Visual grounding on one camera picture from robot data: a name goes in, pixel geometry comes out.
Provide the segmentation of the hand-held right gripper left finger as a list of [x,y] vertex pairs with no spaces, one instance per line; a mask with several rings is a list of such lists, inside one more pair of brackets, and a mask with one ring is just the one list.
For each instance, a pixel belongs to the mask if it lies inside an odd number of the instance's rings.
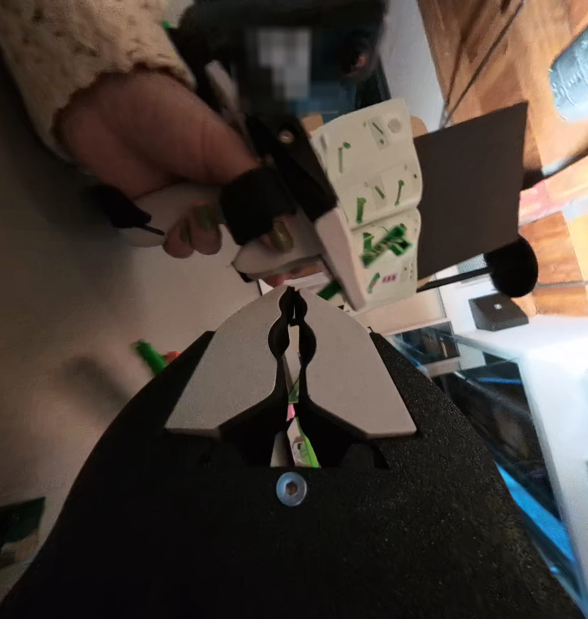
[[165,428],[216,439],[246,464],[267,467],[287,421],[283,355],[290,344],[294,289],[275,288],[213,334]]

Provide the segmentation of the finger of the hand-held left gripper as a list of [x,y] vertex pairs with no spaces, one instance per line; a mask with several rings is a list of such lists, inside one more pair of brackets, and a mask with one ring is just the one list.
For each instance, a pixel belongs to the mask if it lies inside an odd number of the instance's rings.
[[314,230],[323,247],[323,259],[340,284],[344,297],[354,311],[367,307],[364,291],[366,274],[355,251],[350,229],[339,207],[334,207],[314,222]]

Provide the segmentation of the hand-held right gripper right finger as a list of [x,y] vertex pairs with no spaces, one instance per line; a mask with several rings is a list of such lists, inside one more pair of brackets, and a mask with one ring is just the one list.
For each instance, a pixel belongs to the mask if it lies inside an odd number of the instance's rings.
[[369,331],[308,290],[294,295],[299,328],[296,416],[321,468],[339,467],[353,445],[412,437],[417,428]]

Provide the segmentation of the long green lego plate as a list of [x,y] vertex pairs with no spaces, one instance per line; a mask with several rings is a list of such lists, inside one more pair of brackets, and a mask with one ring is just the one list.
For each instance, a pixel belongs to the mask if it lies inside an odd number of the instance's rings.
[[132,345],[135,353],[146,364],[153,376],[159,375],[166,369],[168,362],[151,344],[144,340],[138,340]]

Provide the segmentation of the person's left forearm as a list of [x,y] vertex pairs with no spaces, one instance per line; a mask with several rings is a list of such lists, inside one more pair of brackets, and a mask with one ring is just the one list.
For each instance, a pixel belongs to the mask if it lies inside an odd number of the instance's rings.
[[163,27],[161,1],[0,1],[0,51],[36,133],[69,160],[55,125],[79,91],[109,73],[196,80]]

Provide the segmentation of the lego instruction booklet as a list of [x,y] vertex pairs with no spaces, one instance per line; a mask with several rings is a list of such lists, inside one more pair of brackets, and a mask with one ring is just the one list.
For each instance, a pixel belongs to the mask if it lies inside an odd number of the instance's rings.
[[363,311],[412,297],[422,174],[405,100],[342,115],[313,131],[310,143],[366,272]]

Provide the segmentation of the person's left hand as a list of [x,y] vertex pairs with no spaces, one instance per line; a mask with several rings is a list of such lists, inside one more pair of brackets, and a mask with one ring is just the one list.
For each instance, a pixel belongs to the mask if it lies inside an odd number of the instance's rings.
[[104,74],[59,112],[56,131],[75,162],[132,201],[183,181],[227,185],[260,167],[234,128],[162,72]]

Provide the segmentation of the black board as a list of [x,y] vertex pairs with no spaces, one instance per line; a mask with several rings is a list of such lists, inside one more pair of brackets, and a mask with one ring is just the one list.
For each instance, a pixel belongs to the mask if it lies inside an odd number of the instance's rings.
[[414,138],[418,280],[516,241],[527,121],[520,102]]

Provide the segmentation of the small black box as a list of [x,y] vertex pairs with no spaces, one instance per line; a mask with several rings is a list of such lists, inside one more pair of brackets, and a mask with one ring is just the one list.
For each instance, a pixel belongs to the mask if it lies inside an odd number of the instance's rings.
[[527,314],[509,297],[495,293],[468,301],[475,328],[490,332],[526,326]]

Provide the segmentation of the silver ventilation duct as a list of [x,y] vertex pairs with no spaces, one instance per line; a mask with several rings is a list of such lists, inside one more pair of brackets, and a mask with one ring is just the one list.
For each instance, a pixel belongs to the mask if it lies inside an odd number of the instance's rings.
[[555,58],[548,78],[559,116],[588,120],[588,26]]

